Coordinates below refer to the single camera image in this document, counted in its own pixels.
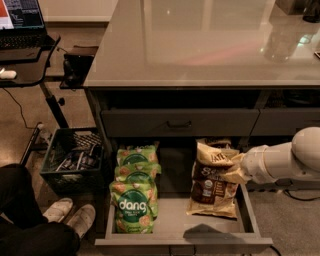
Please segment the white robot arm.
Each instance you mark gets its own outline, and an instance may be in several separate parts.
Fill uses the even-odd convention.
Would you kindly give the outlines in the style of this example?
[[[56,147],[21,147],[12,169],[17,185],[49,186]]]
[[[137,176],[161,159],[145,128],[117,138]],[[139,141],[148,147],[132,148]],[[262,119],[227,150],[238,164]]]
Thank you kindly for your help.
[[[320,180],[320,128],[297,132],[291,142],[250,149],[240,163],[241,169],[257,184],[280,179]]]

